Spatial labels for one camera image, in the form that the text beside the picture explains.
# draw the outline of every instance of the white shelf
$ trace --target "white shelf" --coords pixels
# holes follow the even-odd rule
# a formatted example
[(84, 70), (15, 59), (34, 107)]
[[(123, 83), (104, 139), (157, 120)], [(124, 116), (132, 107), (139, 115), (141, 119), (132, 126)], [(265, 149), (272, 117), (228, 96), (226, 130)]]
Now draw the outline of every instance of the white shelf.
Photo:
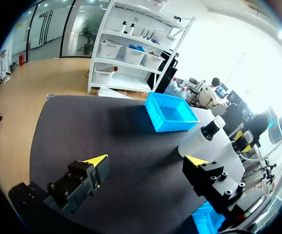
[(125, 62), (122, 58), (117, 58), (117, 59), (108, 58), (107, 59), (107, 58), (101, 58), (100, 55), (98, 55), (95, 59), (95, 62), (109, 63), (109, 64), (113, 64), (113, 65), (117, 65), (117, 66), (131, 67), (131, 68), (135, 68), (135, 69), (139, 69), (139, 70), (143, 70), (143, 71), (147, 71), (147, 72), (152, 72), (152, 73), (156, 73), (156, 74), (159, 74), (159, 75), (161, 74), (160, 71), (144, 67), (142, 64), (135, 65), (135, 64), (132, 64), (132, 63)]
[(147, 7), (135, 4), (133, 2), (129, 2), (129, 1), (126, 1), (126, 0), (117, 0), (115, 7), (119, 7), (119, 8), (125, 9), (125, 10), (130, 10), (130, 11), (133, 11), (133, 12), (143, 14), (143, 15), (148, 16), (150, 18), (153, 18), (153, 19), (155, 19), (159, 22), (162, 22), (163, 24), (166, 24), (169, 27), (180, 28), (180, 29), (184, 30), (183, 26), (181, 26), (179, 23), (173, 21), (169, 17), (164, 16), (163, 14), (161, 14), (161, 13), (155, 11), (155, 10), (152, 10), (152, 9), (147, 8)]
[(124, 75), (120, 73), (115, 73), (112, 76), (109, 84), (92, 83), (91, 85), (92, 87), (98, 87), (98, 88), (104, 86), (110, 89), (122, 89), (122, 90), (144, 92), (144, 93), (149, 93), (152, 91), (144, 79), (137, 78), (134, 76)]
[(153, 47), (158, 48), (160, 50), (172, 53), (172, 51), (167, 49), (166, 47), (158, 45), (157, 43), (154, 43), (154, 42), (147, 40), (147, 39), (144, 39), (144, 38), (140, 38), (140, 37), (136, 37), (136, 36), (133, 36), (133, 35), (128, 35), (128, 34), (116, 32), (116, 31), (111, 31), (111, 30), (103, 30), (102, 33), (117, 36), (117, 37), (127, 38), (127, 39), (131, 39), (131, 40), (135, 40), (135, 41), (153, 46)]

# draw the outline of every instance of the red fire extinguisher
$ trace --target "red fire extinguisher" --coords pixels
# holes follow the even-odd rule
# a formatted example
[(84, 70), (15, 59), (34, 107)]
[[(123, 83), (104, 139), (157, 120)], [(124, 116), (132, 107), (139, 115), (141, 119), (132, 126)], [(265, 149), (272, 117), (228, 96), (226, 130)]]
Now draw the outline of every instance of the red fire extinguisher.
[(24, 65), (24, 54), (20, 54), (19, 61), (20, 61), (20, 66)]

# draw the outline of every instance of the glass door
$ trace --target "glass door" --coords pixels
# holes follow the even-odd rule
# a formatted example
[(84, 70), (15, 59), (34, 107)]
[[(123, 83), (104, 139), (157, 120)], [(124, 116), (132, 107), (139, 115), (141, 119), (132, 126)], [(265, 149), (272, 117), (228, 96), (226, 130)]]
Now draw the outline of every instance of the glass door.
[(28, 40), (28, 60), (60, 57), (65, 22), (73, 0), (46, 0), (37, 5)]
[(94, 42), (108, 4), (98, 0), (75, 1), (64, 33), (62, 57), (92, 56)]

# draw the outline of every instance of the person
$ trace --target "person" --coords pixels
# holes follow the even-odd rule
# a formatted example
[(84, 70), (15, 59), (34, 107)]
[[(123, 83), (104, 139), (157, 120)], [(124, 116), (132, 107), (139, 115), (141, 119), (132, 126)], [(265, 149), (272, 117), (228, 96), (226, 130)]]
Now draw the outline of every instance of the person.
[(238, 125), (242, 123), (243, 113), (247, 109), (247, 104), (241, 101), (239, 105), (232, 103), (226, 108), (226, 111), (221, 117), (225, 121), (223, 130), (227, 135), (230, 135)]
[(224, 101), (220, 99), (215, 90), (220, 86), (220, 80), (218, 78), (213, 78), (211, 85), (203, 84), (201, 86), (201, 92), (199, 96), (199, 102), (201, 106), (207, 109), (216, 106), (217, 104), (222, 104)]

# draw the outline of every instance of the bolt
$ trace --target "bolt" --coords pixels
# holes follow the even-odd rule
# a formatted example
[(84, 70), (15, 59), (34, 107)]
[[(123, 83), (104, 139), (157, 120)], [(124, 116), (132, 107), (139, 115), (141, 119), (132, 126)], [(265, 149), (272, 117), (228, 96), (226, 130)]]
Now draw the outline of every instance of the bolt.
[(68, 197), (68, 191), (67, 191), (67, 190), (63, 190), (63, 191), (62, 191), (62, 194), (63, 194), (65, 197)]
[(210, 180), (211, 180), (212, 183), (214, 183), (216, 179), (217, 179), (217, 177), (215, 177), (215, 176), (210, 177)]
[(54, 189), (54, 183), (48, 183), (48, 189)]
[(231, 190), (226, 190), (226, 191), (224, 192), (224, 194), (223, 194), (223, 197), (228, 198), (228, 197), (231, 196), (231, 194), (232, 194), (232, 191), (231, 191)]
[(227, 172), (222, 172), (221, 173), (221, 178), (222, 179), (226, 179), (227, 178), (228, 173)]
[(245, 183), (243, 183), (243, 182), (239, 183), (238, 191), (242, 191), (243, 188), (245, 188)]

